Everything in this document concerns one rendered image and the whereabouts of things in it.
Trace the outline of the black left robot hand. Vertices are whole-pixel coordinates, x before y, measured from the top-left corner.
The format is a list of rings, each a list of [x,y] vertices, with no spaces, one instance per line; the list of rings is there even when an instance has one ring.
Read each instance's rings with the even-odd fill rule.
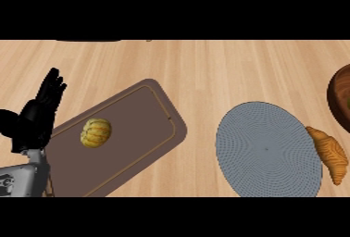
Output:
[[[52,68],[36,98],[27,102],[21,113],[0,109],[0,134],[10,138],[12,153],[46,147],[65,87],[59,70]]]

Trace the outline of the golden brown croissant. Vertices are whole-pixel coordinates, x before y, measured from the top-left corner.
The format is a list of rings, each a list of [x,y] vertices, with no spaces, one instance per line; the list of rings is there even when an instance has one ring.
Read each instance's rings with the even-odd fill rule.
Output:
[[[341,184],[347,174],[349,159],[337,139],[324,131],[306,127],[306,131],[313,139],[316,151],[322,162],[328,168],[331,180],[335,185]]]

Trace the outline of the brown rectangular placemat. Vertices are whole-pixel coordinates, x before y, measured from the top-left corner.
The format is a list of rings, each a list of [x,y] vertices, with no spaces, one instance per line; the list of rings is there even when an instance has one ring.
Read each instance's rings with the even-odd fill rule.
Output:
[[[105,144],[81,143],[83,125],[106,119]],[[87,109],[52,132],[46,147],[58,197],[106,196],[185,140],[188,128],[158,82],[146,79]]]

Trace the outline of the yellow lemon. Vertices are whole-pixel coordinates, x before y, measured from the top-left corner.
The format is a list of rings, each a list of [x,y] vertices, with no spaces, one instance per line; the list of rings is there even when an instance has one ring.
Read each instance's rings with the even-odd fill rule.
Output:
[[[83,126],[81,143],[89,148],[101,147],[108,141],[112,133],[112,126],[106,119],[92,118]]]

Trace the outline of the round grey woven placemat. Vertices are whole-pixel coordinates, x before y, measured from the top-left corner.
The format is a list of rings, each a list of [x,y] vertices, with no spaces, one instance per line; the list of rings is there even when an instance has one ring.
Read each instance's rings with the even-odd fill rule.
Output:
[[[322,186],[322,161],[298,119],[276,105],[245,102],[222,118],[216,156],[242,197],[313,197]]]

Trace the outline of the dark brown wooden bowl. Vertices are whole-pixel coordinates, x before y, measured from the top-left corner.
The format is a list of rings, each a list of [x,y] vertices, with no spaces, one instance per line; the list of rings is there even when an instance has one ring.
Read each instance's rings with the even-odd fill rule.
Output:
[[[337,122],[350,133],[350,64],[340,68],[331,78],[327,102]]]

